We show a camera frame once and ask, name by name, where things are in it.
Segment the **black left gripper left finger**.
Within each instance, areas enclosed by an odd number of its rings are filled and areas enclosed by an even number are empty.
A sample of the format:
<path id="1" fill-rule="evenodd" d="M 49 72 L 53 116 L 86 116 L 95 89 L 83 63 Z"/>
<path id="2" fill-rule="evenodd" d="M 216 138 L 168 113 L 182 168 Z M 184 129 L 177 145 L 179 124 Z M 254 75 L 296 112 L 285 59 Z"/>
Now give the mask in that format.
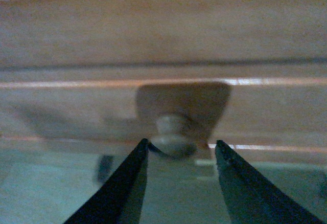
<path id="1" fill-rule="evenodd" d="M 148 147 L 149 141 L 142 139 L 65 223 L 139 223 L 147 185 Z"/>

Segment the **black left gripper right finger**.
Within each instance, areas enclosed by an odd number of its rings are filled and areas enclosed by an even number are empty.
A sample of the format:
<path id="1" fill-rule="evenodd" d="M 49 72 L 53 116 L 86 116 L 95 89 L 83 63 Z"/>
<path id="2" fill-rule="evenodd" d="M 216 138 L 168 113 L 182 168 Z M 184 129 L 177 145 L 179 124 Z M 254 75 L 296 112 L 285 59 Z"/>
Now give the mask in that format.
<path id="1" fill-rule="evenodd" d="M 219 183 L 231 223 L 322 223 L 218 140 L 215 156 Z"/>

